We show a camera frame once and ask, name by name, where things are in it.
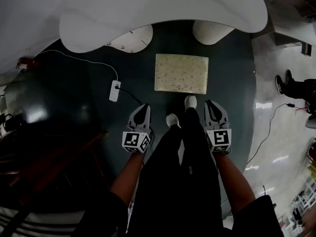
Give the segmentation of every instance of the power strip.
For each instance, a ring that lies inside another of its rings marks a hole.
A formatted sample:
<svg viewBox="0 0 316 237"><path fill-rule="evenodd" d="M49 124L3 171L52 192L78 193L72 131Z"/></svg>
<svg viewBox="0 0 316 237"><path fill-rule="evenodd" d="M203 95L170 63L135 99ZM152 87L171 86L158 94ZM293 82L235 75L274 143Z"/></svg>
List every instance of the power strip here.
<svg viewBox="0 0 316 237"><path fill-rule="evenodd" d="M120 87L120 81L116 81L114 80L112 82L112 86L111 86L111 92L110 92L110 97L109 99L113 102L117 102L118 98L119 98L119 89L115 89L115 87L118 86Z"/></svg>

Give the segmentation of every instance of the patterned rectangular board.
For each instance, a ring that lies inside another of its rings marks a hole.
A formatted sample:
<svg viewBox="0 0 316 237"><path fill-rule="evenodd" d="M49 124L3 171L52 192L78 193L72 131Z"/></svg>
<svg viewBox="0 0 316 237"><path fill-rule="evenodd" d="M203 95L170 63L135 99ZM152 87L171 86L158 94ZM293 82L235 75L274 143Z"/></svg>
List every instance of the patterned rectangular board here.
<svg viewBox="0 0 316 237"><path fill-rule="evenodd" d="M155 90L206 94L208 58L156 54Z"/></svg>

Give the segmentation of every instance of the black trousers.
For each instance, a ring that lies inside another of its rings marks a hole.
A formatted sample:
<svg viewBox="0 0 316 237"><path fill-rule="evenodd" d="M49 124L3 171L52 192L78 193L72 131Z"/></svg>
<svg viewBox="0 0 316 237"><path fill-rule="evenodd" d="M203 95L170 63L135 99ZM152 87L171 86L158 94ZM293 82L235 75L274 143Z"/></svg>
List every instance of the black trousers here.
<svg viewBox="0 0 316 237"><path fill-rule="evenodd" d="M194 108L162 137L140 173L128 234L208 233L223 227L218 173ZM181 140L185 151L179 164Z"/></svg>
<svg viewBox="0 0 316 237"><path fill-rule="evenodd" d="M288 97L295 99L304 99L308 103L312 103L315 79L307 79L305 81L295 81L291 79L288 84L283 84L281 91Z"/></svg>

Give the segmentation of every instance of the white cable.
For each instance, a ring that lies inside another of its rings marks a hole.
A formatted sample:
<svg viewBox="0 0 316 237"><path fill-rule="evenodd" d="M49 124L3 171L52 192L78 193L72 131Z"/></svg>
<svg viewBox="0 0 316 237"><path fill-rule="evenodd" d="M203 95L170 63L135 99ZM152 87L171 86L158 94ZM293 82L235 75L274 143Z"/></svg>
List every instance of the white cable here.
<svg viewBox="0 0 316 237"><path fill-rule="evenodd" d="M58 52L58 53L61 53L61 54L65 55L65 56L68 56L68 57L70 57L70 58L74 58L74 59L77 59L77 60L80 60L80 61L87 61L87 62L90 62L90 63L93 63L93 64L102 64L102 65L108 66L108 67L110 67L110 68L112 68L112 69L114 70L115 74L117 75L117 81L119 80L119 76L118 76L116 70L115 70L111 65L108 65L108 64L103 63L103 62L94 62L94 61L79 59L79 58L76 58L76 57L73 57L73 56L64 54L63 52L58 51L58 50L54 50L54 49L47 50L47 51L43 51L43 52L40 52L39 54L41 54L41 53L46 53L46 52L50 52L50 51Z"/></svg>

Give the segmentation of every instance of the white cube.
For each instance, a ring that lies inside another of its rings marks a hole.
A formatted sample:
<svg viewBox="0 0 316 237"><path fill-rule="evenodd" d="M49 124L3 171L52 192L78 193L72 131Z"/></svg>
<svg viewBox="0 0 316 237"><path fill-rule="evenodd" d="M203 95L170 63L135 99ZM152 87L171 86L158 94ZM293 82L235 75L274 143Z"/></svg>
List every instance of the white cube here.
<svg viewBox="0 0 316 237"><path fill-rule="evenodd" d="M232 143L232 130L209 130L207 131L207 140L211 152L226 151Z"/></svg>
<svg viewBox="0 0 316 237"><path fill-rule="evenodd" d="M146 132L123 132L122 147L130 153L143 154L149 142Z"/></svg>

